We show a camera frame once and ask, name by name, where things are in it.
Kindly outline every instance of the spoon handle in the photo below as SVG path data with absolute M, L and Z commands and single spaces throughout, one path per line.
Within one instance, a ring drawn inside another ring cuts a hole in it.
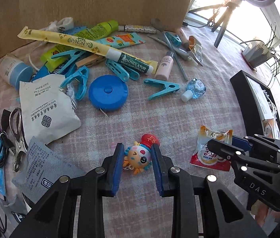
M 180 62 L 180 60 L 179 60 L 179 58 L 177 57 L 177 54 L 176 54 L 176 52 L 174 51 L 174 49 L 173 49 L 173 47 L 172 47 L 172 45 L 171 45 L 169 39 L 166 37 L 165 31 L 163 31 L 162 34 L 163 34 L 163 38 L 164 38 L 165 42 L 167 43 L 169 49 L 170 49 L 170 50 L 173 52 L 173 54 L 174 54 L 174 55 L 173 55 L 173 56 L 174 56 L 174 59 L 175 59 L 177 65 L 179 66 L 179 69 L 180 69 L 180 71 L 181 71 L 181 73 L 182 73 L 182 75 L 183 75 L 183 77 L 184 77 L 184 80 L 185 80 L 185 81 L 188 81 L 189 78 L 187 77 L 187 75 L 186 75 L 186 73 L 185 73 L 185 71 L 184 71 L 184 68 L 183 68 L 183 66 L 182 66 L 182 64 L 181 64 L 181 62 Z

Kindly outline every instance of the red toy part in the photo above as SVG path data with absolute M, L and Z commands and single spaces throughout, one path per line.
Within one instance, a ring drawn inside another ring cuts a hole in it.
M 147 146 L 149 149 L 151 148 L 153 143 L 156 143 L 156 144 L 160 145 L 159 139 L 156 136 L 154 136 L 152 134 L 148 134 L 148 133 L 144 134 L 141 137 L 140 143 Z

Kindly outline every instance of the small clear blue bottle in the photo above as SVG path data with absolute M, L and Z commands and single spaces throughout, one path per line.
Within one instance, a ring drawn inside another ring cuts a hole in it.
M 187 102 L 191 98 L 199 98 L 206 92 L 204 83 L 197 78 L 192 79 L 186 86 L 186 91 L 182 94 L 181 99 L 183 102 Z

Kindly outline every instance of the gray spoon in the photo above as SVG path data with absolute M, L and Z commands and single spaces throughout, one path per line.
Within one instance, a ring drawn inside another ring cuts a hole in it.
M 159 19 L 157 19 L 157 18 L 151 19 L 151 20 L 150 20 L 150 23 L 151 23 L 151 25 L 152 25 L 154 28 L 156 28 L 157 30 L 159 30 L 159 31 L 162 33 L 165 42 L 167 43 L 169 49 L 170 49 L 170 50 L 173 52 L 173 54 L 174 54 L 174 59 L 175 59 L 177 65 L 179 66 L 179 69 L 180 69 L 180 71 L 181 71 L 181 73 L 182 73 L 182 75 L 183 75 L 185 81 L 188 81 L 189 78 L 187 77 L 187 75 L 186 75 L 186 73 L 185 73 L 185 71 L 184 71 L 184 68 L 183 68 L 183 66 L 182 66 L 182 64 L 181 64 L 181 62 L 180 62 L 180 60 L 179 60 L 179 58 L 177 57 L 177 54 L 176 54 L 176 52 L 174 51 L 174 49 L 173 49 L 173 47 L 172 47 L 172 45 L 171 45 L 169 39 L 168 39 L 168 38 L 166 37 L 166 35 L 165 35 L 165 26 L 164 26 L 163 23 L 162 23 Z

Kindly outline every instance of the cartoon toy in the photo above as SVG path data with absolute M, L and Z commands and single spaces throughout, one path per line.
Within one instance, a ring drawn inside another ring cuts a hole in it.
M 151 146 L 153 143 L 160 145 L 159 140 L 152 134 L 144 134 L 140 143 L 135 141 L 132 147 L 128 147 L 125 151 L 123 167 L 128 170 L 135 170 L 134 175 L 148 170 L 151 163 Z

